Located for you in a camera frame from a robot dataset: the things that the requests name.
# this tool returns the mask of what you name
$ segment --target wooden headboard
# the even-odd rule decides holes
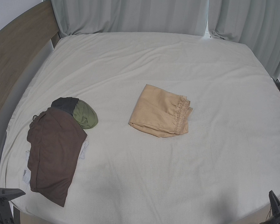
[[[29,9],[0,30],[0,111],[16,81],[59,28],[50,0]]]

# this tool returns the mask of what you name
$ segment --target curtain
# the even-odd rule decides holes
[[[204,35],[209,0],[51,0],[61,36],[95,32]]]
[[[210,0],[213,38],[246,44],[271,77],[280,73],[280,0]]]

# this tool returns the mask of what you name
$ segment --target bed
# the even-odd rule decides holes
[[[157,138],[128,125],[146,84],[188,97],[187,134]],[[62,208],[22,176],[33,115],[67,96],[87,102],[99,123],[86,130]],[[0,187],[25,191],[14,206],[52,223],[239,220],[268,204],[270,190],[280,195],[280,92],[243,44],[149,32],[64,37],[9,121]]]

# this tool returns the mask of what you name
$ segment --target light blue cloth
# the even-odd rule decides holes
[[[209,0],[51,0],[61,36],[95,32],[205,34]]]
[[[246,44],[271,77],[280,73],[280,0],[210,0],[213,38]]]

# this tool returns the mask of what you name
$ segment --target white bed sheet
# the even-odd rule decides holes
[[[189,132],[157,138],[128,125],[145,84],[191,101]],[[86,130],[64,208],[22,181],[34,114],[77,97]],[[60,40],[8,126],[0,187],[53,223],[228,223],[280,194],[280,93],[243,44],[170,33],[97,33]]]

